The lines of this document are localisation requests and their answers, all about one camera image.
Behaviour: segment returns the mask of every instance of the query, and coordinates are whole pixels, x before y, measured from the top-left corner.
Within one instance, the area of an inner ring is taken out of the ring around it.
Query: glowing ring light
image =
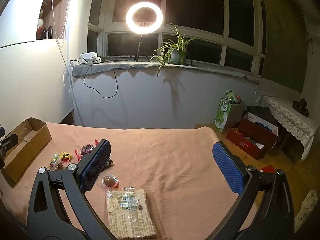
[[[155,13],[157,14],[157,19],[153,25],[151,25],[149,27],[142,28],[140,26],[137,26],[134,23],[132,18],[133,18],[134,13],[137,10],[144,8],[144,7],[153,9],[155,11]],[[126,20],[127,20],[127,25],[130,28],[130,30],[132,30],[133,32],[138,33],[138,34],[147,34],[147,33],[151,33],[151,32],[156,31],[161,26],[162,21],[163,21],[163,15],[162,15],[162,11],[160,10],[160,8],[158,6],[156,6],[155,4],[153,4],[151,2],[140,2],[140,3],[133,5],[129,9],[129,11],[127,13]]]

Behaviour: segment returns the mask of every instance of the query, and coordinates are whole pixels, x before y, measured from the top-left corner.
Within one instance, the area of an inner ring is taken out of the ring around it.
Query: bottle
[[[46,30],[45,30],[45,28],[43,29],[43,31],[41,32],[41,36],[40,36],[40,39],[41,40],[45,40],[45,37],[46,37]]]
[[[52,29],[52,26],[49,26],[49,28],[47,29],[47,32],[46,32],[46,40],[51,40],[52,39],[52,35],[53,35],[53,29]]]

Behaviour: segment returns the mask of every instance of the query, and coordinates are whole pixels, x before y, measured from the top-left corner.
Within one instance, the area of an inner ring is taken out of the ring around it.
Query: table
[[[301,141],[303,145],[303,154],[301,160],[305,160],[312,146],[315,132],[319,128],[319,122],[298,113],[292,107],[292,101],[261,96],[257,104],[262,107],[268,107],[274,118],[295,138]]]

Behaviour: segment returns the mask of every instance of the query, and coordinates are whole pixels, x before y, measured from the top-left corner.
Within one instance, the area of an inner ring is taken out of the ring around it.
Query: orange fabric
[[[2,201],[22,225],[27,224],[28,202],[40,167],[52,156],[107,139],[115,166],[100,174],[93,189],[85,193],[104,220],[103,177],[115,175],[120,187],[147,187],[156,200],[165,234],[174,240],[205,239],[221,222],[237,198],[212,158],[212,146],[219,139],[208,127],[194,130],[113,130],[47,123],[52,140],[11,188],[0,173]],[[81,228],[65,193],[61,197],[74,226]],[[256,206],[244,226],[249,226]]]

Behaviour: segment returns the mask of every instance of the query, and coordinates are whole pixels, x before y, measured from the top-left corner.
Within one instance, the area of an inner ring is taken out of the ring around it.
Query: silver screw
[[[45,167],[40,168],[38,172],[39,172],[40,174],[44,173],[44,172],[45,172]]]
[[[70,164],[70,165],[68,166],[68,170],[69,170],[69,171],[73,171],[75,168],[76,168],[76,165],[75,165],[75,164]]]
[[[248,171],[252,171],[252,172],[257,170],[256,167],[252,166],[252,165],[247,166],[247,169],[248,169]]]
[[[277,173],[279,174],[279,175],[284,175],[284,171],[283,170],[277,170]]]

